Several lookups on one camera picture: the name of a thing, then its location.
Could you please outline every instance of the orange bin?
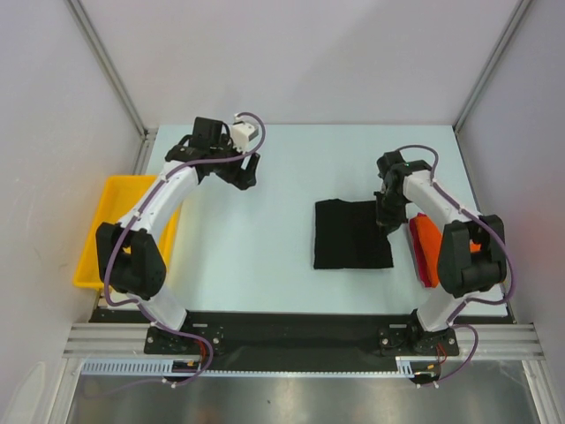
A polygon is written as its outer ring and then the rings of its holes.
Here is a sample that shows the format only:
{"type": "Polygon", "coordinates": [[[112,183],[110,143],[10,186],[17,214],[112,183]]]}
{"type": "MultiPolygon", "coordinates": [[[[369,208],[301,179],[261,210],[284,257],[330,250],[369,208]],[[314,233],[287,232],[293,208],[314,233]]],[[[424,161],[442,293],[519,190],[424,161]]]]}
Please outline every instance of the orange bin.
{"type": "MultiPolygon", "coordinates": [[[[88,232],[87,242],[79,259],[79,266],[72,280],[74,285],[87,289],[103,288],[103,283],[98,276],[96,230],[101,223],[116,223],[132,209],[153,184],[155,178],[155,175],[115,175],[108,178],[88,232]]],[[[180,208],[170,218],[159,240],[159,252],[167,268],[177,233],[179,210],[180,208]]]]}

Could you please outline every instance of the robotic arm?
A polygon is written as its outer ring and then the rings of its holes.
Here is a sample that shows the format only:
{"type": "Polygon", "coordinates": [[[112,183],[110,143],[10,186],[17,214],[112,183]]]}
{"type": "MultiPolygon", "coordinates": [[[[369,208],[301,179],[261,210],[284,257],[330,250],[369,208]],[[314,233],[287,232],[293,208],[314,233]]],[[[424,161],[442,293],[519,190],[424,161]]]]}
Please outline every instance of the robotic arm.
{"type": "MultiPolygon", "coordinates": [[[[405,223],[406,204],[414,202],[441,230],[438,276],[441,285],[429,300],[412,313],[411,340],[441,337],[461,310],[462,304],[480,292],[488,292],[506,277],[506,257],[484,229],[462,214],[433,185],[432,167],[425,161],[406,162],[399,151],[387,152],[377,161],[383,179],[377,196],[377,224],[390,233],[405,223]],[[471,252],[470,243],[480,245],[471,252]]],[[[498,216],[482,216],[469,210],[504,240],[504,226],[498,216]]]]}
{"type": "Polygon", "coordinates": [[[133,209],[117,223],[102,223],[98,228],[96,248],[101,280],[105,280],[110,267],[109,285],[114,290],[136,299],[158,322],[180,329],[186,311],[164,285],[166,267],[157,248],[161,233],[180,203],[211,173],[240,190],[255,186],[260,156],[249,155],[243,168],[243,154],[258,134],[257,126],[238,116],[232,125],[197,117],[192,134],[184,136],[169,151],[162,171],[133,209]],[[124,231],[124,243],[111,263],[124,231]]]}

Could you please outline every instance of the metal floor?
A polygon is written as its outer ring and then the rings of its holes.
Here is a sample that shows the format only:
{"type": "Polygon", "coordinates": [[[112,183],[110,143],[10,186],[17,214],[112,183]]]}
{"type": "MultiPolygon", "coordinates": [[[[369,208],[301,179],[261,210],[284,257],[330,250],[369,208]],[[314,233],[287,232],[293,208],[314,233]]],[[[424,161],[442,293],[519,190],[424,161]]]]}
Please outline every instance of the metal floor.
{"type": "Polygon", "coordinates": [[[395,379],[206,377],[85,398],[134,380],[82,376],[67,423],[539,422],[521,362],[471,363],[438,390],[395,379]]]}

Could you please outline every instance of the folded black cloth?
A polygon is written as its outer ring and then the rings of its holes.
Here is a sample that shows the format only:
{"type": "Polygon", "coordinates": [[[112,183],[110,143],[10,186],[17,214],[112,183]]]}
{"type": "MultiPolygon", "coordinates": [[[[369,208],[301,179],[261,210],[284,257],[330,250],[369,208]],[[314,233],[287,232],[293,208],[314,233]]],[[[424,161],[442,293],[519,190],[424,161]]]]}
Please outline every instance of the folded black cloth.
{"type": "Polygon", "coordinates": [[[392,268],[376,213],[375,201],[318,201],[314,269],[392,268]]]}

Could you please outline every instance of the white tabletop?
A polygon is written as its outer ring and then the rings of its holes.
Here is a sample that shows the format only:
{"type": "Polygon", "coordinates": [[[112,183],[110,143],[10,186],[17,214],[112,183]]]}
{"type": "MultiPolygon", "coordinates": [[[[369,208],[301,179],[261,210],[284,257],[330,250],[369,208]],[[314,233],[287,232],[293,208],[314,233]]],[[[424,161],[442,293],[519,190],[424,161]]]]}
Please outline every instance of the white tabletop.
{"type": "MultiPolygon", "coordinates": [[[[167,151],[191,125],[164,125],[147,166],[158,173],[167,151]]],[[[405,144],[438,150],[438,179],[475,206],[449,126],[269,125],[257,185],[240,192],[216,176],[185,201],[167,285],[188,310],[408,314],[432,289],[417,279],[406,226],[391,234],[394,267],[314,270],[314,203],[369,201],[380,189],[376,160],[405,144]]],[[[405,159],[432,161],[405,151],[405,159]]],[[[418,213],[408,207],[409,218],[418,213]]],[[[500,299],[497,286],[484,295],[500,299]]],[[[467,315],[503,316],[505,306],[471,304],[467,315]]]]}

